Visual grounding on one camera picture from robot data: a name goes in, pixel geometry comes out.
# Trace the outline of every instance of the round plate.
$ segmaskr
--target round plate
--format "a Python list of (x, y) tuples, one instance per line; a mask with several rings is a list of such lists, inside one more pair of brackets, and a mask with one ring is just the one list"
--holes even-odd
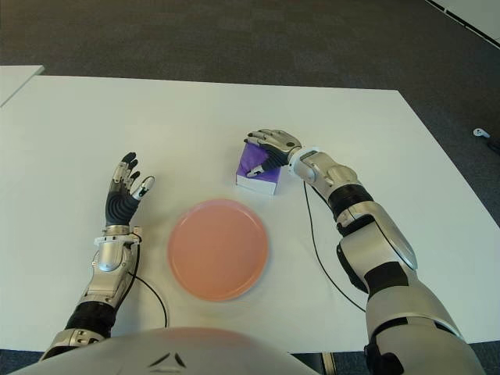
[(168, 259), (186, 290), (224, 301), (255, 284), (267, 252), (266, 230), (257, 215), (238, 202), (216, 199), (182, 216), (170, 235)]

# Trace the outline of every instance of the wire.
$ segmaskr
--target wire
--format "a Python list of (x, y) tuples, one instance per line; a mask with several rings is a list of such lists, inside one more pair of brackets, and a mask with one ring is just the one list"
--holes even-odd
[(140, 282), (142, 282), (146, 287), (149, 288), (150, 291), (153, 292), (153, 294), (155, 295), (155, 297), (158, 299), (159, 301), (159, 304), (162, 306), (162, 310), (163, 310), (163, 318), (165, 320), (165, 324), (163, 325), (165, 328), (168, 327), (168, 318), (166, 317), (166, 308), (165, 308), (165, 305), (163, 304), (163, 301), (162, 299), (159, 297), (158, 293), (156, 293), (156, 291), (151, 287), (151, 285), (149, 285), (148, 283), (146, 283), (143, 279), (141, 279), (139, 276), (135, 275), (135, 278), (138, 279)]
[[(313, 216), (311, 215), (311, 207), (309, 206), (309, 196), (307, 195), (307, 189), (305, 188), (305, 181), (303, 181), (304, 184), (304, 194), (305, 194), (305, 203), (307, 203), (307, 212), (309, 213), (309, 222), (311, 224), (311, 238), (312, 238), (312, 244), (314, 245), (314, 252), (316, 253), (316, 258), (318, 259), (318, 263), (320, 264), (321, 268), (323, 269), (323, 272), (325, 275), (327, 275), (328, 279), (330, 282), (337, 288), (338, 291), (340, 291), (341, 295), (347, 298), (348, 301), (350, 301), (354, 306), (356, 306), (358, 309), (363, 311), (364, 313), (366, 312), (364, 308), (362, 308), (360, 305), (358, 305), (356, 302), (352, 301), (339, 287), (337, 284), (335, 284), (335, 281), (330, 277), (328, 274), (327, 270), (325, 270), (325, 267), (323, 263), (321, 262), (320, 255), (318, 254), (318, 249), (316, 247), (316, 240), (314, 238), (314, 228), (313, 228)], [(314, 191), (321, 197), (320, 193), (314, 189)]]

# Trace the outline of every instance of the robot forearm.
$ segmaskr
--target robot forearm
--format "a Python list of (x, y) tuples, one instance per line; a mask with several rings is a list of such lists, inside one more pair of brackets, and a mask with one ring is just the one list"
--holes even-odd
[(116, 313), (129, 290), (137, 264), (139, 228), (108, 226), (92, 260), (93, 275), (66, 327), (59, 332), (40, 360), (109, 338)]
[(295, 152), (289, 168), (330, 206), (343, 236), (340, 263), (352, 284), (369, 294), (370, 371), (484, 373), (445, 307), (418, 280), (410, 244), (356, 173), (317, 149)]
[(109, 338), (116, 313), (134, 282), (139, 262), (140, 228), (130, 231), (130, 220), (155, 178), (146, 177), (137, 189), (130, 187), (140, 173), (129, 152), (112, 175), (105, 205), (104, 236), (95, 239), (98, 251), (92, 260), (93, 275), (65, 330), (59, 332), (41, 360)]

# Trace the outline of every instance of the small box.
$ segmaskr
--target small box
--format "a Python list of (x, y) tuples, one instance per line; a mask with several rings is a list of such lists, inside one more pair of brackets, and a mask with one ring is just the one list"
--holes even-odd
[(246, 176), (249, 170), (264, 163), (267, 158), (268, 155), (265, 150), (247, 143), (241, 154), (240, 165), (236, 171), (236, 185), (259, 193), (273, 195), (280, 179), (281, 168), (267, 170), (252, 178)]

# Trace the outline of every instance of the table surface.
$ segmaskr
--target table surface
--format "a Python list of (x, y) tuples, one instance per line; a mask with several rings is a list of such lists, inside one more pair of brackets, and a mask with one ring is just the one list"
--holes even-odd
[(26, 82), (43, 72), (42, 65), (2, 65), (0, 66), (0, 107), (14, 96)]
[[(259, 128), (284, 129), (352, 167), (466, 340), (500, 338), (500, 230), (397, 91), (34, 77), (0, 116), (2, 348), (44, 350), (64, 328), (90, 279), (109, 180), (133, 150), (139, 170), (156, 176), (134, 218), (144, 228), (138, 274), (166, 301), (171, 326), (227, 328), (289, 352), (361, 350), (365, 316), (322, 274), (302, 182), (284, 171), (273, 197), (234, 184), (242, 140)], [(309, 197), (325, 267), (365, 304), (337, 261), (331, 213)], [(229, 302), (188, 294), (166, 261), (179, 217), (213, 198), (250, 207), (270, 239), (260, 280)], [(113, 334), (162, 324), (158, 302), (137, 283)]]

